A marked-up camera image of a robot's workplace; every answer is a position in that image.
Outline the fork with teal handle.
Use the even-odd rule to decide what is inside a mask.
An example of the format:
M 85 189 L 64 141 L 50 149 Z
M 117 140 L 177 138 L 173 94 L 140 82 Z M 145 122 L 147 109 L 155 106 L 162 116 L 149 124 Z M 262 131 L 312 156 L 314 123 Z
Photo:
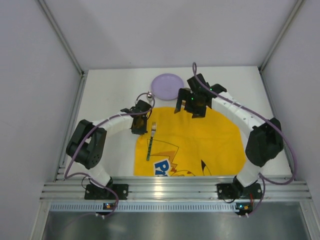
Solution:
M 148 144 L 148 151 L 147 151 L 147 156 L 146 156 L 147 162 L 150 160 L 150 157 L 151 157 L 152 144 L 153 144 L 153 139 L 154 139 L 156 130 L 157 130 L 157 123 L 153 122 L 151 125 L 151 135 L 150 135 L 150 140 L 149 140 L 149 144 Z

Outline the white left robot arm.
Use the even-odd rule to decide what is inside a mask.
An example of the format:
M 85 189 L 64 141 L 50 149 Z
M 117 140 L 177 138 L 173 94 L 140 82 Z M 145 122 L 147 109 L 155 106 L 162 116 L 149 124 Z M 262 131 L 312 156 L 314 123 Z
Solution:
M 140 99 L 143 95 L 147 93 L 141 93 L 132 108 L 122 109 L 101 122 L 83 119 L 78 123 L 66 147 L 66 154 L 71 157 L 71 161 L 64 172 L 64 179 L 84 176 L 102 189 L 113 183 L 112 177 L 100 164 L 106 138 L 124 130 L 132 130 L 138 119 L 148 119 L 147 114 L 155 107 L 155 98 L 151 98 L 150 105 Z

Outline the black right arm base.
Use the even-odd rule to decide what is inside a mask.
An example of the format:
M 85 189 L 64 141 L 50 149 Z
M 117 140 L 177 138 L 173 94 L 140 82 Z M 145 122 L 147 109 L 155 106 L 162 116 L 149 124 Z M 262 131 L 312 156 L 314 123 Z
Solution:
M 235 200 L 260 200 L 263 190 L 259 183 L 248 187 L 236 186 L 233 183 L 218 183 L 216 185 L 219 200 L 232 203 Z

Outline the spoon with teal handle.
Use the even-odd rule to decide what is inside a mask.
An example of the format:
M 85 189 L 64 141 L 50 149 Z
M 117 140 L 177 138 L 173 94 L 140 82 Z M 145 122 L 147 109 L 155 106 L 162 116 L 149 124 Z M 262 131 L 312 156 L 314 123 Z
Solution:
M 153 100 L 153 98 L 154 98 L 154 96 L 153 96 L 153 94 L 152 94 L 151 91 L 148 91 L 148 92 L 147 92 L 146 97 L 147 97 L 147 99 L 148 99 L 149 102 L 151 102 L 151 101 Z

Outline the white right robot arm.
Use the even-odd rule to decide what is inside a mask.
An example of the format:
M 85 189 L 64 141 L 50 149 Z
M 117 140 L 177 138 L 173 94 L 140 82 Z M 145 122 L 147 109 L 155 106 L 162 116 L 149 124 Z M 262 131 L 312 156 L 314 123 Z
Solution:
M 284 148 L 280 135 L 281 123 L 275 117 L 263 120 L 249 113 L 220 84 L 209 85 L 201 73 L 187 80 L 188 88 L 180 88 L 175 112 L 184 109 L 193 118 L 204 118 L 207 108 L 225 116 L 247 137 L 245 164 L 235 176 L 234 183 L 242 188 L 258 180 L 262 167 Z

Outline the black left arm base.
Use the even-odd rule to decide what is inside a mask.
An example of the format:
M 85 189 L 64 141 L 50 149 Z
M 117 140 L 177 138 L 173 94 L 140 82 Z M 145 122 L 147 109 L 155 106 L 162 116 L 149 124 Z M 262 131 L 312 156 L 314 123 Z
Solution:
M 126 200 L 129 194 L 128 184 L 113 184 L 111 190 L 116 193 L 119 200 Z M 116 200 L 116 196 L 106 190 L 105 188 L 100 188 L 94 184 L 87 184 L 84 194 L 85 200 Z

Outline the yellow Pikachu cloth placemat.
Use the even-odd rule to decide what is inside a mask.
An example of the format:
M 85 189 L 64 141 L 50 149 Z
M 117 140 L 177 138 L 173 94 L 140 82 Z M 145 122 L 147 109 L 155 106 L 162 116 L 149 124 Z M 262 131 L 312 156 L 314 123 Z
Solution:
M 239 128 L 222 114 L 208 109 L 204 118 L 192 118 L 173 107 L 155 108 L 147 130 L 156 122 L 149 161 L 150 132 L 135 145 L 133 174 L 139 177 L 207 177 L 236 175 L 246 157 Z

